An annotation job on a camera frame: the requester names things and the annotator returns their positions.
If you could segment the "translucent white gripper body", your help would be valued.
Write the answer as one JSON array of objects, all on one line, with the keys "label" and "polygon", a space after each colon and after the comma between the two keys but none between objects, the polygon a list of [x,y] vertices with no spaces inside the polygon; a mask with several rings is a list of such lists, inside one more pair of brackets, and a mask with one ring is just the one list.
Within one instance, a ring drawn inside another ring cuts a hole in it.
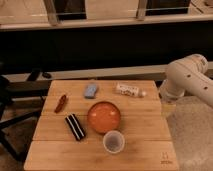
[{"label": "translucent white gripper body", "polygon": [[162,115],[167,118],[176,107],[176,101],[183,97],[185,90],[165,79],[159,87],[159,96],[162,102]]}]

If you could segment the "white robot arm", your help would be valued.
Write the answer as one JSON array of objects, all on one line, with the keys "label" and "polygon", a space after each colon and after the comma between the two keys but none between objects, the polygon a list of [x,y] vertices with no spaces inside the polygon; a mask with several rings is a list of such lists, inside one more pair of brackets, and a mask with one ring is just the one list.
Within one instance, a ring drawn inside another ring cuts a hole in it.
[{"label": "white robot arm", "polygon": [[201,54],[192,54],[170,62],[165,69],[165,80],[159,87],[162,115],[167,118],[174,111],[175,102],[185,92],[198,97],[213,108],[213,80],[205,75],[208,61]]}]

